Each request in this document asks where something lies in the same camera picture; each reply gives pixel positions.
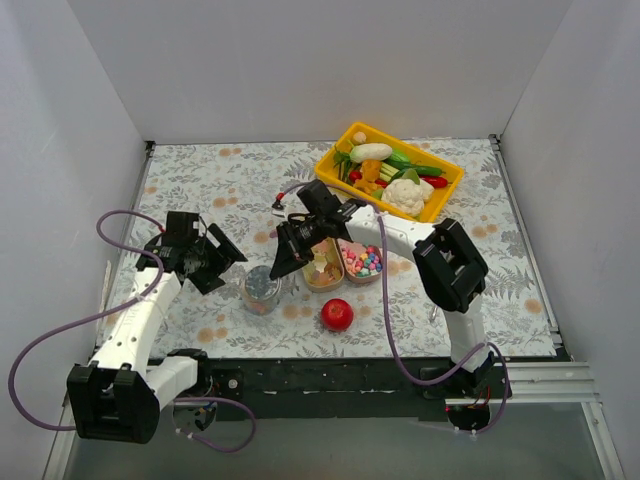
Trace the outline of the silver jar lid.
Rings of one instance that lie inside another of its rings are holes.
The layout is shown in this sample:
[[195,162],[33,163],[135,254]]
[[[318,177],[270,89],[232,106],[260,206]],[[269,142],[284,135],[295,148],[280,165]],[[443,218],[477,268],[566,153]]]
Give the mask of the silver jar lid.
[[280,280],[270,277],[271,268],[266,265],[253,267],[244,278],[244,291],[246,295],[255,300],[267,300],[277,295],[280,289]]

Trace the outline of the clear glass jar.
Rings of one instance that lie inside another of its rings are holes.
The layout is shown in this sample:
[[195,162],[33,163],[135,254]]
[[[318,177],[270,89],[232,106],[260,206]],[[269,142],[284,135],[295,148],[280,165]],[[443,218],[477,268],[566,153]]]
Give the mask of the clear glass jar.
[[278,304],[280,290],[281,290],[281,281],[280,281],[280,289],[276,296],[271,297],[267,300],[260,301],[260,300],[252,299],[246,295],[244,291],[244,278],[241,281],[240,292],[241,292],[241,297],[246,309],[254,315],[264,316],[264,315],[270,314]]

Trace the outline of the beige tray gummy candies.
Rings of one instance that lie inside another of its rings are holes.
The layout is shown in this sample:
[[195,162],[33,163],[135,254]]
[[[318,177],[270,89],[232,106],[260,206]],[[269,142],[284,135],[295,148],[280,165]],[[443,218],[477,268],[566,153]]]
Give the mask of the beige tray gummy candies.
[[314,293],[337,289],[345,277],[341,256],[333,239],[326,239],[311,249],[312,258],[302,268],[302,277]]

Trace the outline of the pink tray colourful candies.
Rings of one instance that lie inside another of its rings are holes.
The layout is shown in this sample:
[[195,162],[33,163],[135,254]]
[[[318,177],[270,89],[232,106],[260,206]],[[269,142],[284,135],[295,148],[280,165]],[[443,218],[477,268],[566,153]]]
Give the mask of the pink tray colourful candies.
[[380,280],[383,273],[382,253],[378,247],[336,241],[346,278],[352,283],[367,284]]

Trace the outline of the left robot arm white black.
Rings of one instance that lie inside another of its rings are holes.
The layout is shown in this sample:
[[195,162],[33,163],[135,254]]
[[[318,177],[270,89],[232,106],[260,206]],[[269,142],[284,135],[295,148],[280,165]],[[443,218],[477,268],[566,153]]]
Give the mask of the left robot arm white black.
[[67,378],[75,428],[83,439],[145,444],[161,411],[177,398],[205,398],[217,383],[198,349],[170,352],[149,367],[159,328],[184,283],[203,295],[245,255],[214,223],[197,213],[170,211],[158,235],[138,250],[133,286],[108,338]]

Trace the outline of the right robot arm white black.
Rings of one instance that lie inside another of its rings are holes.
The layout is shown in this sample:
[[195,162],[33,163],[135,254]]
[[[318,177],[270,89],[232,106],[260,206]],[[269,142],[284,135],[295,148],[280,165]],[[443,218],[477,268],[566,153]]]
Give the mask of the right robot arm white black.
[[285,277],[309,264],[312,248],[325,239],[377,246],[412,261],[431,302],[444,314],[452,367],[432,378],[410,375],[422,387],[442,386],[475,397],[489,384],[499,352],[488,341],[482,294],[488,266],[461,224],[447,218],[439,224],[389,215],[363,199],[341,201],[320,180],[295,187],[308,212],[277,228],[278,247],[270,277]]

